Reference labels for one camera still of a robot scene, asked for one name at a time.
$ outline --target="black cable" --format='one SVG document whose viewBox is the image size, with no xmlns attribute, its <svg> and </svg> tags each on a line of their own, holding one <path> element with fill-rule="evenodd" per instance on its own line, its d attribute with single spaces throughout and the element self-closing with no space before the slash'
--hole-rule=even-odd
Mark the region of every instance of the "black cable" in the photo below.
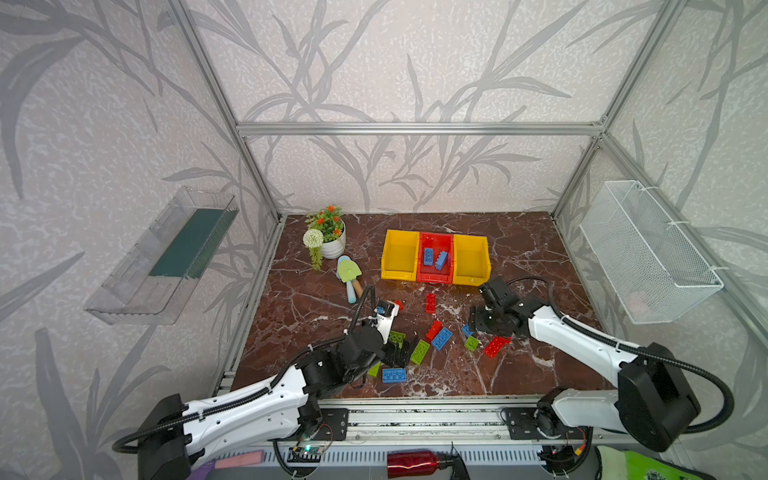
<svg viewBox="0 0 768 480">
<path fill-rule="evenodd" d="M 322 348 L 324 346 L 333 345 L 334 343 L 338 343 L 343 341 L 345 336 L 341 336 L 335 339 L 326 340 L 325 342 L 318 343 L 316 345 L 313 345 L 313 349 L 315 348 Z M 217 405 L 214 407 L 210 407 L 208 409 L 203 410 L 203 417 L 207 417 L 209 415 L 214 415 L 217 413 L 226 412 L 227 410 L 234 409 L 239 406 L 243 406 L 249 402 L 252 402 L 253 400 L 256 400 L 267 393 L 270 392 L 271 389 L 275 388 L 278 383 L 280 383 L 280 380 L 285 376 L 288 369 L 298 361 L 299 358 L 309 353 L 310 349 L 304 349 L 301 352 L 298 352 L 296 355 L 291 357 L 291 359 L 288 361 L 288 363 L 280 370 L 280 372 L 275 376 L 275 378 L 270 382 L 270 387 L 264 387 L 261 390 L 258 390 L 257 392 L 251 393 L 248 396 L 244 396 L 241 399 L 236 399 L 229 401 L 227 403 L 222 403 L 221 405 Z M 156 433 L 164 432 L 167 430 L 170 430 L 174 427 L 178 427 L 179 425 L 183 425 L 187 422 L 191 422 L 193 420 L 197 420 L 200 418 L 200 413 L 195 412 L 191 413 L 190 415 L 185 415 L 179 419 L 169 420 L 167 422 L 158 423 L 154 427 L 150 427 L 149 429 L 139 430 L 137 432 L 131 433 L 129 435 L 124 436 L 121 439 L 118 439 L 115 443 L 112 444 L 112 450 L 117 453 L 128 453 L 128 454 L 137 454 L 138 453 L 138 447 L 129 446 L 128 444 L 131 442 L 136 442 L 137 440 L 142 440 L 147 438 L 148 436 L 154 435 Z"/>
<path fill-rule="evenodd" d="M 559 319 L 565 323 L 565 325 L 570 326 L 572 329 L 576 330 L 579 333 L 582 333 L 591 339 L 595 339 L 598 342 L 602 342 L 606 345 L 613 346 L 623 352 L 632 353 L 634 355 L 643 357 L 645 359 L 652 359 L 657 360 L 658 362 L 666 363 L 671 366 L 675 366 L 679 369 L 687 370 L 691 373 L 694 373 L 703 379 L 709 380 L 711 383 L 713 383 L 723 394 L 723 408 L 720 409 L 720 411 L 712 417 L 711 419 L 707 420 L 706 422 L 697 423 L 696 425 L 689 425 L 685 430 L 683 430 L 683 433 L 700 433 L 700 432 L 706 432 L 707 430 L 714 429 L 715 427 L 722 425 L 728 418 L 733 414 L 733 408 L 736 405 L 736 401 L 733 398 L 733 393 L 730 391 L 730 388 L 726 383 L 717 378 L 714 374 L 706 371 L 705 369 L 702 369 L 700 367 L 697 367 L 695 365 L 691 365 L 687 362 L 682 362 L 678 359 L 671 359 L 667 358 L 666 356 L 657 355 L 656 353 L 649 352 L 647 349 L 643 347 L 633 347 L 626 345 L 621 342 L 617 342 L 617 340 L 607 337 L 605 335 L 602 335 L 600 333 L 594 332 L 589 329 L 585 329 L 583 326 L 578 325 L 577 323 L 571 321 L 571 319 L 566 318 L 562 312 L 557 308 L 557 305 L 554 303 L 554 285 L 549 280 L 546 280 L 545 278 L 541 276 L 535 276 L 535 275 L 528 275 L 528 276 L 521 276 L 519 278 L 515 278 L 513 280 L 509 280 L 507 282 L 507 285 L 511 285 L 514 282 L 519 282 L 521 280 L 539 280 L 541 282 L 544 282 L 547 284 L 548 287 L 548 295 L 549 295 L 549 303 L 552 307 L 552 310 L 554 310 L 554 313 L 558 316 Z"/>
<path fill-rule="evenodd" d="M 371 295 L 371 316 L 376 316 L 376 288 L 373 285 L 368 285 L 357 300 L 357 307 L 352 315 L 352 320 L 349 321 L 348 332 L 352 332 L 357 326 L 357 319 L 360 318 L 360 311 L 362 310 L 362 306 L 366 302 L 366 297 L 369 293 Z"/>
<path fill-rule="evenodd" d="M 317 470 L 317 467 L 315 467 L 315 468 L 312 468 L 312 471 L 307 473 L 306 475 L 300 475 L 298 470 L 296 469 L 291 470 L 288 464 L 286 464 L 286 461 L 283 459 L 283 456 L 280 453 L 280 447 L 277 445 L 276 439 L 272 440 L 272 448 L 275 450 L 275 457 L 277 458 L 277 463 L 280 464 L 280 467 L 283 469 L 283 471 L 288 475 L 290 475 L 291 478 L 306 478 L 312 475 L 315 472 L 315 470 Z"/>
</svg>

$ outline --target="toy shovel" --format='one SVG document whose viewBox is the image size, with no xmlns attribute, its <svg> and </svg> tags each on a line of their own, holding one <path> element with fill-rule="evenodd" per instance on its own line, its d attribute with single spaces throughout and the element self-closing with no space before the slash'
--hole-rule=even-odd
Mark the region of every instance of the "toy shovel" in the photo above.
<svg viewBox="0 0 768 480">
<path fill-rule="evenodd" d="M 336 261 L 336 278 L 338 278 L 339 280 L 341 280 L 341 269 L 340 269 L 341 264 L 342 264 L 342 262 L 345 262 L 347 260 L 350 261 L 350 262 L 352 261 L 347 255 L 342 255 Z M 352 285 L 352 282 L 348 281 L 348 282 L 344 282 L 344 283 L 346 283 L 346 299 L 350 303 L 355 303 L 357 301 L 357 298 L 355 297 L 355 289 L 354 289 L 354 287 Z"/>
<path fill-rule="evenodd" d="M 362 286 L 360 286 L 360 282 L 357 281 L 357 277 L 361 275 L 362 272 L 360 271 L 360 267 L 357 266 L 357 263 L 351 261 L 351 259 L 347 257 L 346 260 L 339 262 L 336 271 L 339 273 L 341 281 L 347 284 L 347 289 L 349 289 L 349 285 L 351 284 L 355 289 L 355 292 L 357 292 L 357 296 L 362 296 Z"/>
</svg>

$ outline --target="plastic bin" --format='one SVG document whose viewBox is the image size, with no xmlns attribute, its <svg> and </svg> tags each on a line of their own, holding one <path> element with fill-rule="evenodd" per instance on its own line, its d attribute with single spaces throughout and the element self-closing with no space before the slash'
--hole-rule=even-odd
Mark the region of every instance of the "plastic bin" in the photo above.
<svg viewBox="0 0 768 480">
<path fill-rule="evenodd" d="M 453 235 L 450 233 L 421 232 L 419 244 L 419 267 L 416 279 L 427 283 L 448 283 L 453 281 Z M 431 248 L 435 252 L 435 261 L 431 266 L 424 265 L 424 249 Z M 448 252 L 448 262 L 442 270 L 437 270 L 435 264 L 441 252 Z"/>
<path fill-rule="evenodd" d="M 382 255 L 382 278 L 415 281 L 419 257 L 419 232 L 387 230 Z"/>
<path fill-rule="evenodd" d="M 453 283 L 480 286 L 491 278 L 488 239 L 472 235 L 453 236 Z"/>
</svg>

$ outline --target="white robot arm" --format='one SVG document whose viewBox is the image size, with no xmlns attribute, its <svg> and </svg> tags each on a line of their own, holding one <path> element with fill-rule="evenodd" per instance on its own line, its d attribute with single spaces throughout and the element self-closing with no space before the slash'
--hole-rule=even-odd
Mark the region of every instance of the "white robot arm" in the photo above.
<svg viewBox="0 0 768 480">
<path fill-rule="evenodd" d="M 379 301 L 375 316 L 358 326 L 370 290 L 363 293 L 345 336 L 309 346 L 276 376 L 234 392 L 186 405 L 179 395 L 162 399 L 139 431 L 117 440 L 113 450 L 138 454 L 140 480 L 183 480 L 191 468 L 243 445 L 316 432 L 323 423 L 319 399 L 338 395 L 377 360 L 392 364 L 396 347 L 388 343 L 389 330 L 399 306 Z M 639 347 L 563 316 L 552 299 L 551 284 L 548 305 L 519 299 L 501 277 L 481 285 L 480 293 L 485 305 L 471 308 L 470 329 L 532 336 L 591 367 L 617 388 L 585 392 L 558 387 L 549 392 L 537 403 L 538 430 L 544 436 L 560 425 L 594 426 L 629 433 L 662 452 L 680 433 L 714 428 L 733 411 L 733 395 L 720 379 L 675 360 L 664 347 Z M 716 417 L 689 427 L 700 406 L 680 369 L 720 388 L 723 409 Z M 138 446 L 128 445 L 134 441 Z"/>
</svg>

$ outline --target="artificial plant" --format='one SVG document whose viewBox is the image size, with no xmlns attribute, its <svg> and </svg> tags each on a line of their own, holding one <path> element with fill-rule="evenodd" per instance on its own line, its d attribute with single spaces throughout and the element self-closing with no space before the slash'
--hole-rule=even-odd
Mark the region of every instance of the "artificial plant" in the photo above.
<svg viewBox="0 0 768 480">
<path fill-rule="evenodd" d="M 341 209 L 329 205 L 316 214 L 306 216 L 307 231 L 304 233 L 304 246 L 310 250 L 312 268 L 320 270 L 323 264 L 323 254 L 320 247 L 324 243 L 333 242 L 344 233 L 344 223 L 341 221 Z"/>
</svg>

